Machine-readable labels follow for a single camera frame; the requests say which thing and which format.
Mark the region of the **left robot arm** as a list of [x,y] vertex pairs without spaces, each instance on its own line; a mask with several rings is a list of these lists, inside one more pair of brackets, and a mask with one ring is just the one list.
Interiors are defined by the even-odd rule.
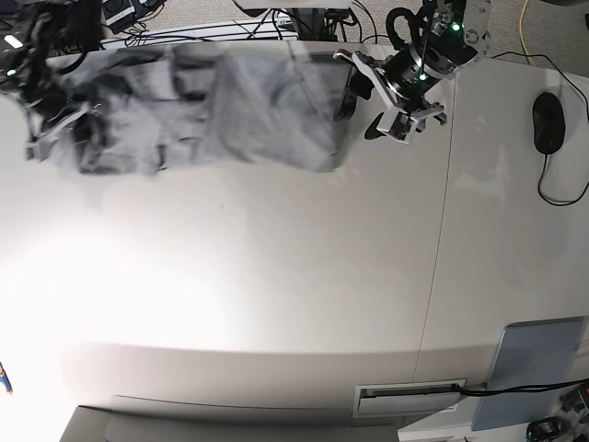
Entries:
[[405,7],[391,9],[386,31],[395,54],[384,60],[360,51],[333,54],[350,66],[334,120],[350,119],[357,100],[369,100],[376,92],[386,109],[366,129],[367,140],[387,136],[408,143],[425,130],[430,118],[445,125],[444,105],[428,101],[425,95],[487,54],[490,15],[489,1],[424,1],[416,13]]

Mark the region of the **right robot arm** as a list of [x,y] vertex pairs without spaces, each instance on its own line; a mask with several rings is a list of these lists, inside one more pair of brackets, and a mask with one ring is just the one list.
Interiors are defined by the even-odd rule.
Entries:
[[47,159],[62,132],[91,112],[62,80],[100,48],[99,1],[17,1],[1,32],[1,96],[21,109],[28,160]]

